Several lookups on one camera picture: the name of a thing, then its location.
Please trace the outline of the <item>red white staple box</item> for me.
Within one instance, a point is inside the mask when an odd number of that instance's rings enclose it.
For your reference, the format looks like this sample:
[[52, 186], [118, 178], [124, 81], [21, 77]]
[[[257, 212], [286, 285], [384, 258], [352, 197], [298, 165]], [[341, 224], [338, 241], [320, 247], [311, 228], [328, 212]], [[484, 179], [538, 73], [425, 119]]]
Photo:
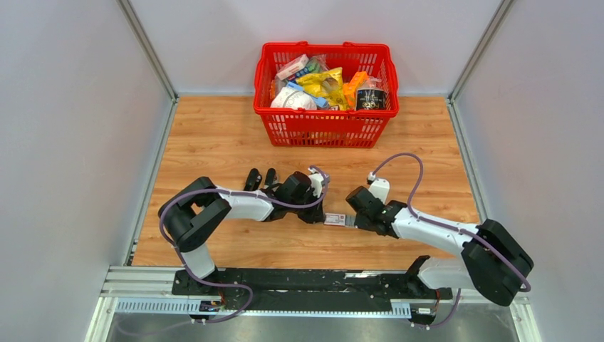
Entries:
[[326, 213], [323, 223], [330, 226], [345, 227], [347, 217], [345, 214]]

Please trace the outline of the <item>grey staple strip box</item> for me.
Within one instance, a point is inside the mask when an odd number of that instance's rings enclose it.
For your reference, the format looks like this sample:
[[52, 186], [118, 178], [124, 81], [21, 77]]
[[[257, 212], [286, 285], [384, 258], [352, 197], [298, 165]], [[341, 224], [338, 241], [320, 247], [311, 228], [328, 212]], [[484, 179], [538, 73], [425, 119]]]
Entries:
[[357, 228], [355, 224], [355, 215], [346, 215], [345, 216], [345, 226], [350, 228]]

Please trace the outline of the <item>grey and black stapler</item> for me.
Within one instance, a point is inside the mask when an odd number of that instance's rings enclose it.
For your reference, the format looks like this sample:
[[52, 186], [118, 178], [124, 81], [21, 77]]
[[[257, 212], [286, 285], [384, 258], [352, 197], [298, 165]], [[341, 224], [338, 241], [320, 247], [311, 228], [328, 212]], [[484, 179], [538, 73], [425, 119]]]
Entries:
[[269, 168], [264, 178], [264, 188], [275, 185], [278, 182], [277, 171], [274, 168]]

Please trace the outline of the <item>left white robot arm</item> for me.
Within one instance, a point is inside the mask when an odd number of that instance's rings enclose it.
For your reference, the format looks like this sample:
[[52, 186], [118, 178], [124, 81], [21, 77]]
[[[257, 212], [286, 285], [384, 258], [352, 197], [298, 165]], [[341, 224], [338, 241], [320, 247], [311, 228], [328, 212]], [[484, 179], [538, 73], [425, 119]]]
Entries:
[[191, 287], [200, 295], [210, 295], [218, 277], [207, 241], [223, 221], [273, 222], [292, 213], [307, 224], [321, 223], [326, 218], [323, 200], [329, 184], [330, 176], [316, 167], [284, 180], [279, 180], [274, 168], [265, 175], [253, 168], [242, 190], [199, 177], [160, 207], [160, 232], [191, 274]]

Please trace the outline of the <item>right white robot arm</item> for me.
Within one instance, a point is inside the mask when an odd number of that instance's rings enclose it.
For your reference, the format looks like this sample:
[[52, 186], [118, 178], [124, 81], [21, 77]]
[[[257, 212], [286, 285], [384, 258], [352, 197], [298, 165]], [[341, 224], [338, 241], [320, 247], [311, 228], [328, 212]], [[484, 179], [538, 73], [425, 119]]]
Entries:
[[473, 289], [499, 306], [509, 306], [527, 292], [526, 277], [534, 267], [528, 253], [498, 221], [481, 224], [435, 217], [404, 202], [387, 204], [360, 186], [346, 198], [356, 213], [355, 227], [380, 236], [408, 239], [453, 255], [453, 259], [420, 259], [406, 279], [408, 292], [424, 298], [434, 289]]

